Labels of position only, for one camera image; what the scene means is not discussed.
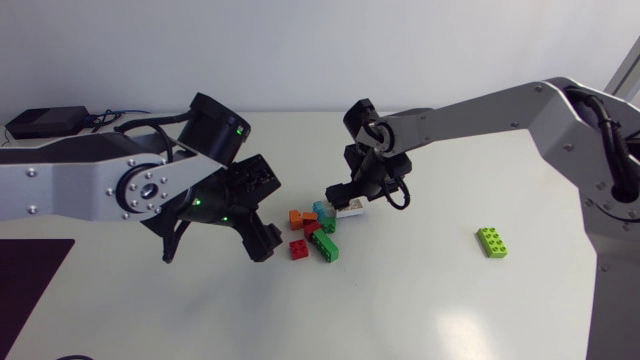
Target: black mat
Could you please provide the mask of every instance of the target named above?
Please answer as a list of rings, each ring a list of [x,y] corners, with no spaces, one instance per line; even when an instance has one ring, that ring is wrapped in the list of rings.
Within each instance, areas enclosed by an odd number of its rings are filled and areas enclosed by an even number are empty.
[[[0,359],[75,243],[70,239],[0,240]]]

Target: black power adapter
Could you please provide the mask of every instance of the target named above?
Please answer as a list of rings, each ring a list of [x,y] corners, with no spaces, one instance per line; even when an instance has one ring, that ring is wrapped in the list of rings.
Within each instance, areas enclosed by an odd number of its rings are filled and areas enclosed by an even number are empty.
[[[41,139],[75,135],[89,115],[84,106],[29,109],[11,120],[6,129],[15,139]]]

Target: lego brick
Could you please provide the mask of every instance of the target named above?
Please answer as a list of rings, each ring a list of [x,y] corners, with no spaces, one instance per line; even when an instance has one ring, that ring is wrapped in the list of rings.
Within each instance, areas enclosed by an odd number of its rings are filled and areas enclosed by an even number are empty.
[[[318,221],[318,213],[313,213],[313,212],[303,212],[302,213],[302,224],[303,224],[303,226],[311,224],[314,221]]]
[[[362,203],[360,202],[359,199],[351,199],[351,201],[349,201],[349,206],[342,209],[338,209],[336,211],[336,218],[355,216],[355,215],[361,215],[361,214],[364,214],[364,206],[362,206]]]
[[[480,228],[477,232],[487,257],[503,258],[509,251],[495,228]]]
[[[289,223],[291,224],[291,230],[299,230],[302,229],[303,221],[300,216],[300,211],[291,210],[289,211]]]
[[[289,243],[291,258],[298,260],[309,256],[309,248],[304,240],[296,240]]]
[[[322,225],[319,222],[314,221],[310,224],[305,225],[304,227],[304,238],[311,241],[311,235],[314,231],[322,229]]]
[[[336,218],[321,217],[319,223],[322,225],[322,231],[324,231],[325,234],[333,234],[336,232]]]
[[[336,217],[336,209],[328,201],[316,201],[313,203],[313,212],[318,213],[318,218]]]
[[[314,231],[311,240],[327,262],[334,262],[338,259],[340,250],[322,229]]]

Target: teal lego brick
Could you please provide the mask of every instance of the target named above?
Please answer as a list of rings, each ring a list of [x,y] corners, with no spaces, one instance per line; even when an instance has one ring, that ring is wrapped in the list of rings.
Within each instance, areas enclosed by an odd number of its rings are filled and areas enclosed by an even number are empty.
[[[327,201],[316,201],[313,203],[312,208],[313,212],[317,213],[319,218],[336,216],[336,210]]]
[[[338,259],[340,250],[338,250],[336,244],[331,241],[322,229],[318,229],[313,232],[313,235],[311,235],[311,242],[320,251],[327,262],[334,262]]]
[[[509,251],[495,228],[480,228],[477,232],[487,257],[503,258]]]
[[[333,234],[336,232],[336,218],[334,217],[321,217],[318,219],[320,225],[322,225],[322,231],[325,234]]]

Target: orange lego brick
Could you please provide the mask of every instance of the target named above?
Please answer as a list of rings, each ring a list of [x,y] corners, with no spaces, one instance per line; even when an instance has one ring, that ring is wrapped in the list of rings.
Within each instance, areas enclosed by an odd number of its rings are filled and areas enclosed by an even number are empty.
[[[309,225],[314,221],[318,221],[318,213],[310,213],[310,212],[303,212],[302,213],[302,224],[304,225]]]
[[[291,223],[291,230],[300,230],[303,226],[302,218],[300,217],[300,211],[289,211],[289,222]]]

